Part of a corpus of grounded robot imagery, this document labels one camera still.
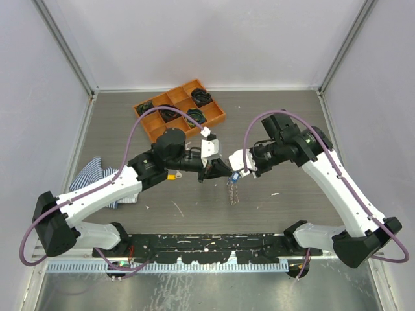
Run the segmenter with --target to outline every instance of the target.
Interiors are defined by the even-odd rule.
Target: metal frame
[[[78,77],[80,83],[84,87],[86,93],[89,96],[93,96],[98,91],[98,86],[96,82],[94,81],[92,74],[87,73],[85,68],[88,68],[86,65],[86,62],[83,61],[82,65],[80,65],[79,58],[81,57],[80,52],[78,51],[77,57],[75,57],[75,54],[73,53],[73,49],[71,49],[67,43],[68,34],[69,31],[66,31],[64,36],[58,27],[58,24],[55,21],[55,18],[52,17],[51,11],[49,10],[50,5],[46,5],[44,0],[32,0],[34,3],[34,6],[38,10],[40,16],[43,18],[47,28],[50,30],[53,38],[56,40],[56,43],[58,44],[60,50],[66,57],[68,63],[72,67],[75,75]],[[57,15],[58,11],[58,5],[54,4],[54,16]],[[72,40],[71,46],[77,47],[77,44],[75,44],[75,40]]]
[[[92,112],[93,108],[95,106],[95,102],[97,101],[97,95],[94,94],[90,97],[88,106],[85,110],[84,117],[82,118],[82,124],[80,126],[80,131],[78,133],[77,142],[75,144],[75,148],[73,150],[73,153],[71,155],[71,159],[69,161],[69,169],[66,172],[65,178],[64,178],[64,187],[63,187],[63,193],[66,193],[69,191],[69,186],[71,185],[71,182],[73,180],[73,177],[75,175],[75,170],[78,165],[78,159],[79,155],[82,151],[82,147],[85,143],[86,133],[88,131],[89,123],[91,122],[92,118]]]
[[[47,263],[33,267],[32,275],[25,290],[25,296],[21,302],[21,311],[32,311],[38,303],[40,290],[42,288],[43,279],[45,278]]]
[[[341,65],[345,55],[349,51],[353,42],[355,41],[355,38],[359,34],[359,31],[362,29],[364,22],[368,19],[368,16],[370,15],[370,12],[373,10],[376,3],[377,0],[365,0],[365,2],[363,3],[359,13],[357,14],[355,21],[353,22],[349,30],[348,35],[344,39],[340,50],[338,50],[337,55],[333,60],[333,63],[331,63],[326,77],[323,79],[322,85],[318,90],[321,94],[324,94],[324,92],[326,91],[331,79],[333,79],[338,67]]]
[[[146,92],[160,92],[164,93],[171,90],[171,87],[164,87],[158,89],[103,89],[99,93],[146,93]],[[209,92],[216,91],[318,91],[319,87],[309,86],[292,86],[292,87],[207,87]]]
[[[333,128],[333,120],[331,118],[330,110],[327,106],[326,96],[317,91],[318,98],[320,99],[320,103],[322,106],[324,118],[326,119],[327,127],[329,129],[329,134],[331,137],[331,141],[333,142],[333,146],[337,149],[338,157],[340,162],[343,163],[344,166],[347,166],[347,163],[344,163],[343,158],[341,158],[341,146],[338,143],[338,140],[335,135],[335,129]],[[390,284],[388,278],[386,276],[385,265],[380,260],[369,259],[369,265],[372,271],[373,280],[375,282],[375,287],[377,289],[377,293],[381,300],[381,304],[384,311],[397,311],[397,304],[394,298],[394,295],[390,289]]]

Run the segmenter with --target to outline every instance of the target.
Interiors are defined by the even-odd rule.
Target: orange tray
[[[199,80],[196,79],[190,81],[179,87],[171,89],[166,93],[160,94],[156,97],[150,98],[148,100],[140,102],[139,104],[134,105],[134,112],[136,113],[137,117],[139,117],[137,107],[151,100],[154,107],[168,104],[186,113],[187,110],[191,108],[198,108],[198,106],[193,102],[191,98],[192,91],[198,87],[201,89],[205,89],[205,87],[200,83]],[[222,108],[217,104],[216,100],[212,100],[213,102],[210,102],[209,104],[198,108],[201,111],[203,111],[203,114],[206,117],[206,122],[203,123],[202,126],[207,126],[208,128],[211,128],[212,126],[215,126],[225,121],[226,117],[226,114],[224,113]],[[185,121],[185,118],[182,116],[166,123],[161,117],[159,111],[146,115],[141,121],[141,124],[143,125],[144,130],[152,143],[154,143],[156,139],[162,133],[164,133],[164,131],[167,128],[179,128],[183,132],[185,132],[187,138],[190,138],[200,133],[200,129],[198,127],[191,128]]]

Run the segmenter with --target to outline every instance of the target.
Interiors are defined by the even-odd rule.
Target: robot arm
[[[127,234],[121,224],[90,224],[83,220],[109,203],[131,194],[145,191],[168,176],[168,169],[198,173],[198,181],[231,176],[231,170],[220,159],[220,145],[214,135],[202,140],[200,150],[185,149],[185,134],[176,128],[169,128],[152,144],[151,149],[137,155],[124,166],[120,176],[115,174],[88,185],[82,189],[61,194],[55,198],[50,192],[42,194],[36,204],[33,222],[40,215],[69,200],[42,220],[36,232],[48,257],[54,257],[75,248],[119,249],[126,247]],[[94,193],[92,189],[102,187]],[[72,202],[71,198],[85,195]]]
[[[252,173],[254,178],[258,178],[284,161],[296,163],[323,190],[344,223],[341,227],[329,227],[313,225],[306,221],[297,222],[284,231],[287,242],[293,248],[300,246],[334,251],[346,265],[356,268],[390,240],[362,210],[358,201],[333,170],[322,147],[309,130],[301,132],[297,124],[285,115],[271,115],[262,120],[262,123],[270,137],[266,141],[267,144],[261,141],[246,151],[248,172],[243,170],[242,150],[236,151],[230,156],[232,169],[239,171],[242,177]],[[396,234],[401,229],[399,220],[385,218],[384,214],[373,206],[342,167],[330,140],[320,129],[314,129],[339,166],[342,177],[349,181],[373,213],[372,217],[377,218]]]

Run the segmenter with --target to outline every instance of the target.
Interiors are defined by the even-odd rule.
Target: metal floor
[[[35,310],[382,310],[367,262],[358,269],[337,259],[310,265],[300,282],[285,273],[146,273],[122,282],[102,274],[48,273]]]
[[[155,94],[100,93],[77,172],[95,156],[102,157],[103,167],[117,168],[136,120],[132,106]],[[226,158],[242,148],[250,121],[270,109],[284,108],[297,113],[328,134],[315,91],[219,91],[212,92],[212,96],[226,112],[225,122],[212,128]],[[200,146],[201,137],[190,139],[190,146]],[[252,145],[260,139],[268,136],[259,122],[248,143]],[[138,126],[129,159],[149,148],[150,141]],[[183,172],[181,179],[164,181],[142,192],[137,204],[120,205],[117,210],[105,208],[86,221],[120,222],[130,233],[282,233],[301,219],[321,225],[341,224],[317,184],[295,164],[283,163],[257,180],[252,176],[241,179],[238,188],[239,203],[231,206],[226,178],[199,184],[195,173]]]
[[[101,93],[77,172],[94,156],[102,157],[103,167],[117,168],[136,120],[132,106],[154,95]],[[328,133],[314,91],[221,91],[212,95],[227,114],[226,121],[213,128],[224,157],[242,148],[249,122],[270,109],[285,108]],[[249,143],[267,138],[259,123]],[[198,146],[200,137],[190,141],[191,146]],[[149,139],[139,126],[129,158],[149,148]],[[244,178],[238,186],[240,202],[231,206],[225,179],[198,184],[196,174],[183,173],[181,179],[141,193],[137,204],[102,209],[87,221],[121,222],[130,233],[280,233],[301,219],[341,224],[322,191],[294,164],[275,167],[257,180]],[[82,295],[68,295],[90,286]],[[367,262],[354,270],[335,259],[313,258],[309,274],[300,282],[285,273],[138,274],[122,283],[110,282],[102,274],[47,273],[36,310],[374,311],[381,310],[381,305]]]

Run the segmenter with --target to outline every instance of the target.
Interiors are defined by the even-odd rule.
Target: purple cable
[[[303,275],[305,266],[308,264],[309,258],[310,258],[310,248],[307,249],[307,253],[305,254],[305,259],[304,259],[303,266],[301,267],[301,270],[300,270],[300,272],[298,272],[298,275],[296,277],[296,279],[298,281],[300,280],[300,277]]]
[[[187,118],[190,122],[192,122],[195,126],[197,126],[198,128],[200,128],[201,130],[203,130],[203,126],[201,126],[199,123],[197,123],[197,121],[195,121],[194,119],[190,118],[188,115],[186,115],[184,112],[176,109],[176,108],[172,108],[172,107],[167,107],[167,106],[157,106],[154,108],[151,108],[149,110],[147,110],[146,112],[144,112],[142,115],[139,116],[139,118],[137,119],[137,121],[134,123],[131,132],[130,132],[130,136],[128,136],[128,140],[127,140],[127,145],[125,148],[125,153],[124,153],[124,158],[123,158],[123,162],[121,163],[121,166],[119,167],[118,172],[115,174],[114,178],[112,180],[107,181],[106,183],[98,186],[97,188],[91,189],[90,191],[87,191],[83,194],[79,194],[78,196],[73,197],[71,200],[67,200],[65,202],[62,202],[60,204],[58,204],[57,206],[53,207],[52,209],[49,209],[47,212],[43,213],[41,216],[39,216],[39,218],[37,218],[33,223],[31,223],[31,225],[29,226],[29,228],[26,230],[25,234],[23,235],[23,238],[21,239],[21,243],[20,243],[20,248],[19,248],[19,257],[20,257],[20,261],[25,265],[25,266],[29,266],[29,267],[33,267],[38,265],[39,263],[41,263],[42,261],[44,261],[47,256],[43,256],[41,259],[39,259],[38,261],[35,262],[29,262],[26,260],[25,258],[25,245],[27,242],[27,239],[30,235],[30,232],[32,232],[32,230],[46,217],[48,217],[50,214],[52,214],[53,212],[59,210],[61,207],[66,206],[67,204],[70,204],[71,201],[75,202],[79,199],[85,198],[86,196],[89,196],[90,194],[93,194],[94,192],[97,192],[98,190],[101,190],[105,187],[107,187],[108,185],[111,185],[115,180],[117,180],[117,178],[121,175],[121,172],[124,169],[125,163],[127,162],[127,157],[128,157],[128,151],[130,149],[130,145],[131,145],[131,139],[132,136],[134,134],[134,131],[137,128],[137,125],[141,122],[141,120],[143,119],[143,117],[145,117],[146,115],[148,115],[149,113],[152,113],[153,111],[156,110],[170,110],[176,113],[179,113],[180,115],[182,115],[183,117]],[[105,260],[106,257],[104,256],[104,254],[102,254],[102,252],[98,252],[103,259]]]
[[[376,255],[373,255],[372,258],[382,260],[382,261],[386,261],[386,262],[393,262],[395,264],[402,264],[404,262],[407,262],[409,260],[409,252],[408,252],[407,248],[396,237],[396,235],[394,235],[384,224],[382,224],[378,219],[376,219],[374,217],[372,212],[369,210],[369,208],[367,208],[367,206],[364,204],[362,199],[356,193],[355,189],[353,189],[353,187],[350,185],[350,183],[347,181],[347,179],[342,176],[342,172],[340,171],[339,167],[335,163],[335,160],[333,159],[333,157],[331,157],[331,154],[330,154],[329,150],[327,149],[326,145],[324,144],[324,142],[320,138],[320,136],[317,134],[315,129],[312,128],[310,124],[308,124],[305,120],[303,120],[299,116],[297,116],[297,115],[295,115],[291,112],[285,111],[285,110],[270,110],[270,111],[261,113],[256,118],[254,118],[252,120],[252,122],[249,124],[248,129],[246,130],[246,133],[245,133],[245,136],[244,136],[244,141],[243,141],[242,153],[243,153],[244,171],[245,172],[248,171],[248,166],[246,165],[246,143],[247,143],[247,140],[248,140],[249,132],[251,131],[254,124],[260,118],[266,117],[268,115],[272,115],[274,113],[279,113],[281,115],[288,115],[288,116],[292,117],[293,119],[296,119],[297,121],[300,121],[314,135],[314,137],[316,138],[316,140],[318,141],[320,146],[323,148],[323,151],[326,154],[327,158],[329,159],[329,162],[331,163],[331,166],[334,168],[337,175],[340,176],[340,178],[343,181],[343,183],[345,184],[346,188],[350,191],[351,195],[356,199],[356,201],[362,207],[363,211],[365,211],[365,213],[373,220],[373,222],[375,222],[375,224],[378,225],[402,249],[402,252],[404,254],[404,257],[402,259],[389,259],[389,258],[384,258],[384,257],[376,256]]]

